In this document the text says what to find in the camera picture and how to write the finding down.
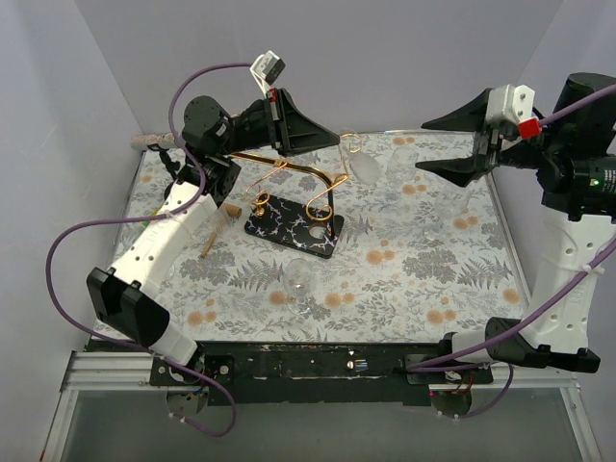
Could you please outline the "ribbed champagne flute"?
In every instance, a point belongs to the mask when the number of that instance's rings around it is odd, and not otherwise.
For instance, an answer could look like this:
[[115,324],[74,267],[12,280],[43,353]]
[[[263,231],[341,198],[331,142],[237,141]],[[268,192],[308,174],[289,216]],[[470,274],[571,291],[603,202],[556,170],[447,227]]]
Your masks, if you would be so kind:
[[376,159],[366,151],[364,138],[350,129],[342,130],[339,137],[338,148],[345,171],[350,171],[363,185],[376,184],[382,171]]

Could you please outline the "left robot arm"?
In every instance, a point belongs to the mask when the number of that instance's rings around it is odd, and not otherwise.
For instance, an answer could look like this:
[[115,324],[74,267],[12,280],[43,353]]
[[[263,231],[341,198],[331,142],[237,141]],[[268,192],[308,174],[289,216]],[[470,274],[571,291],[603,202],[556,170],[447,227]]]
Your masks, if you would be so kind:
[[186,385],[197,383],[205,363],[197,343],[178,327],[155,296],[167,270],[194,232],[214,218],[233,189],[241,168],[233,156],[270,146],[282,157],[339,144],[334,132],[303,115],[284,89],[270,89],[237,116],[210,96],[186,107],[181,140],[186,163],[160,211],[108,269],[93,269],[87,286],[98,319],[170,360],[171,372]]

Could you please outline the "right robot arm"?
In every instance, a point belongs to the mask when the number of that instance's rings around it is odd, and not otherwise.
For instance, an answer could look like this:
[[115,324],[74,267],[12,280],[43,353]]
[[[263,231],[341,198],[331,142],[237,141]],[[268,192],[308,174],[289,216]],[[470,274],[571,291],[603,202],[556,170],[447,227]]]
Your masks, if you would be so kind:
[[452,332],[411,373],[437,372],[457,382],[471,364],[596,372],[587,324],[603,261],[615,249],[615,80],[569,75],[553,112],[534,108],[534,90],[505,85],[484,90],[424,128],[469,132],[466,158],[424,161],[419,169],[465,188],[497,167],[531,169],[542,189],[547,238],[527,309],[520,319],[493,317],[476,333]]

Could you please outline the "stemless clear glass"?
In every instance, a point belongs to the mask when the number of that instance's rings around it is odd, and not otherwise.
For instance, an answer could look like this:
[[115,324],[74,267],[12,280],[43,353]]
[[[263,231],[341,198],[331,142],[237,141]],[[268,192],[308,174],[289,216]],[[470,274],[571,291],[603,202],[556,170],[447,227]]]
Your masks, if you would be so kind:
[[451,218],[458,217],[467,207],[470,200],[471,191],[468,188],[441,189],[434,202],[434,213],[436,220],[424,231],[423,235],[429,241],[437,240],[445,227],[446,222]]

